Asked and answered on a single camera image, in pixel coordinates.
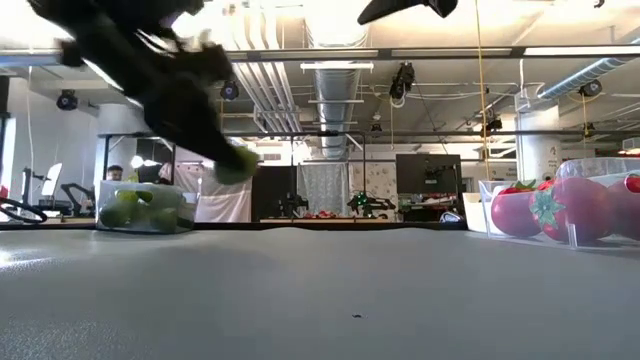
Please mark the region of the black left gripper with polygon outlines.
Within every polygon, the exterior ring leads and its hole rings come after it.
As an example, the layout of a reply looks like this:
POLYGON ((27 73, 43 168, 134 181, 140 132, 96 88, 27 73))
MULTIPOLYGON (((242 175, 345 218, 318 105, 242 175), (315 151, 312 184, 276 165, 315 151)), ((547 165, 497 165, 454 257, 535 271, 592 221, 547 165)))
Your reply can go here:
POLYGON ((145 69, 150 79, 137 80, 124 94, 138 102, 144 121, 158 136, 224 168, 255 168, 257 155, 232 145, 218 129, 218 112, 208 88, 234 77, 232 63, 220 45, 174 56, 157 54, 145 69))

